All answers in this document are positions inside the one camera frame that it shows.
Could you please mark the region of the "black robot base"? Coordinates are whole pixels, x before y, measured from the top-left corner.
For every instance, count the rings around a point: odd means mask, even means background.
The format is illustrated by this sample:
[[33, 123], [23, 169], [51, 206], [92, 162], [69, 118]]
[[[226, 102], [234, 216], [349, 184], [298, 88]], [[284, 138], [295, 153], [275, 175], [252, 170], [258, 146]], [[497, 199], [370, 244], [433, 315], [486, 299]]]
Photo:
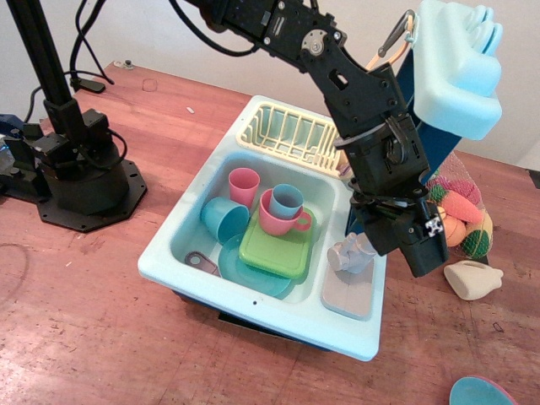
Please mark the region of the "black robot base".
[[44, 222], [90, 232], [128, 219], [148, 188], [106, 116], [90, 109], [83, 119], [92, 144], [82, 148], [36, 124], [2, 121], [1, 193], [35, 204]]

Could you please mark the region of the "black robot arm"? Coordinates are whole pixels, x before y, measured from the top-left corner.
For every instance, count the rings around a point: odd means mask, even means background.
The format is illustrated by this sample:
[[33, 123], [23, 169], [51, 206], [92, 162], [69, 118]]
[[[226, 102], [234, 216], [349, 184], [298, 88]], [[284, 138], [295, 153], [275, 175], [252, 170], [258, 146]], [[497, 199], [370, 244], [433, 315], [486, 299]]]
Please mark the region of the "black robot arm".
[[428, 157], [392, 67], [359, 65], [316, 2], [199, 1], [197, 8], [211, 30], [230, 30], [313, 79], [353, 173], [350, 221], [376, 252], [400, 251], [415, 277], [444, 264], [444, 228], [423, 183]]

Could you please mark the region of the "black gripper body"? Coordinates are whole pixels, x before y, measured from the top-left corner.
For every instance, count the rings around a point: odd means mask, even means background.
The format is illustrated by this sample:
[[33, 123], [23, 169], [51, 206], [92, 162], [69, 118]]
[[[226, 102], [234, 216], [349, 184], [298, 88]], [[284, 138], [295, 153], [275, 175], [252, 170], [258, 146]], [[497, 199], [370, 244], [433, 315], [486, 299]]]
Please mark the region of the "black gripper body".
[[354, 173], [352, 205], [380, 255], [396, 249], [447, 254], [444, 228], [421, 184], [429, 163], [410, 116], [390, 116], [366, 132], [338, 138], [335, 147]]

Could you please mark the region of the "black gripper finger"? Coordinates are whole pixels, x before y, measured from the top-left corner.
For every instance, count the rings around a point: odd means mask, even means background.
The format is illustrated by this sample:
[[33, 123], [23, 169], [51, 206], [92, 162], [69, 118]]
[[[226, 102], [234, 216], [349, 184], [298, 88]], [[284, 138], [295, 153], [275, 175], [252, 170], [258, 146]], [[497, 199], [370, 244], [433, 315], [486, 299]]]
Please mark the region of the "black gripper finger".
[[425, 240], [401, 248], [412, 275], [421, 278], [445, 264], [449, 258], [444, 241]]

